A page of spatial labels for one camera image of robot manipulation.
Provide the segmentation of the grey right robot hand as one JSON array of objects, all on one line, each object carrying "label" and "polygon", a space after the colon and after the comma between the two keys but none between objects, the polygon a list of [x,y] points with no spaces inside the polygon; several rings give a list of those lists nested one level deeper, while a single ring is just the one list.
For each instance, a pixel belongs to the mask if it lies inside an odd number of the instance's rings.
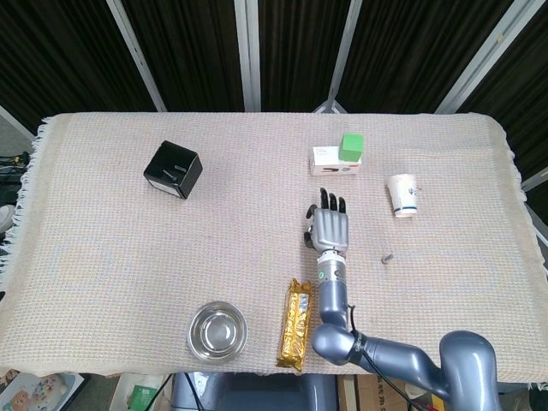
[{"label": "grey right robot hand", "polygon": [[310,221],[303,233],[307,248],[318,254],[327,251],[345,254],[348,251],[348,214],[346,200],[321,188],[319,205],[308,207],[306,219]]}]

